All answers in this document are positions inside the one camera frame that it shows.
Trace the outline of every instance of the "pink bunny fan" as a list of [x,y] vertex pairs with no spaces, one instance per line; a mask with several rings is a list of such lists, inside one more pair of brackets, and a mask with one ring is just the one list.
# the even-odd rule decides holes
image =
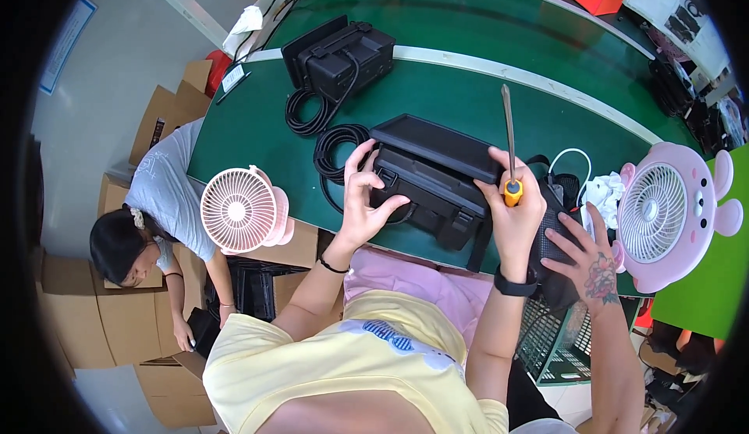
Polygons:
[[294,234],[286,192],[255,166],[216,174],[203,190],[200,219],[225,255],[287,244]]
[[741,202],[721,206],[733,182],[727,151],[715,157],[715,175],[696,151],[660,142],[635,167],[620,173],[625,192],[612,245],[617,273],[628,270],[639,292],[659,291],[694,270],[705,256],[713,231],[730,236],[744,219]]

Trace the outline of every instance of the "yellow screwdriver handle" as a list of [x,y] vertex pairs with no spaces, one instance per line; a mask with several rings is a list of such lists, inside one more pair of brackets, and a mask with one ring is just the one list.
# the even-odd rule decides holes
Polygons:
[[523,182],[519,180],[515,180],[515,183],[512,183],[512,180],[508,180],[505,182],[505,205],[513,207],[520,201],[520,197],[523,195]]

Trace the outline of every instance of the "screwdriver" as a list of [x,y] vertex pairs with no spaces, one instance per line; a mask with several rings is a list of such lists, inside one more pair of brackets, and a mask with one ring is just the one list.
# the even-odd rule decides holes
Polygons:
[[512,108],[510,106],[510,88],[502,85],[502,102],[505,105],[507,121],[507,145],[510,153],[510,179],[505,182],[505,205],[515,206],[523,195],[523,182],[515,178],[515,134],[512,131]]

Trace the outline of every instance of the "hand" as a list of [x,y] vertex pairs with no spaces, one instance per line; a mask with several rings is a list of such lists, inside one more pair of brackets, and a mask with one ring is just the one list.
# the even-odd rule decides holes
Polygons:
[[590,316],[595,317],[604,305],[621,303],[616,294],[616,267],[612,260],[604,218],[592,203],[588,202],[587,208],[593,219],[595,242],[583,226],[568,215],[559,213],[559,220],[583,248],[578,248],[560,233],[547,229],[546,237],[575,260],[575,264],[567,265],[549,259],[542,259],[541,263],[549,270],[558,271],[571,279],[577,288],[577,294],[587,304]]
[[[510,178],[510,154],[492,146],[489,156],[506,170],[500,185]],[[515,159],[515,177],[523,182],[523,195],[514,207],[505,205],[500,187],[474,180],[481,189],[492,210],[494,243],[500,254],[502,275],[509,281],[525,283],[528,270],[528,257],[538,226],[546,213],[546,200],[538,189],[538,181],[533,172],[519,159]]]
[[385,184],[373,172],[378,152],[372,153],[364,168],[359,163],[370,152],[375,141],[370,139],[353,150],[344,167],[343,223],[336,239],[353,252],[377,234],[396,209],[410,200],[403,195],[393,195],[379,208],[369,206],[370,187],[384,188]]
[[182,351],[193,352],[195,347],[195,338],[192,337],[192,328],[187,325],[182,316],[174,316],[174,337],[177,338],[177,345],[180,345]]
[[233,304],[226,308],[221,303],[219,303],[219,315],[221,316],[219,328],[224,327],[224,324],[226,324],[226,319],[229,318],[232,313],[237,313],[237,308]]

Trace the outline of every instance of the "flower tattoo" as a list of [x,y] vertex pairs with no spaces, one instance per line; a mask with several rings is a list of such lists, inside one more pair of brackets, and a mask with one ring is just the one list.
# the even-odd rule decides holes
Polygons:
[[585,296],[602,299],[604,304],[619,303],[613,260],[601,252],[598,252],[598,260],[590,266],[589,278],[585,281]]

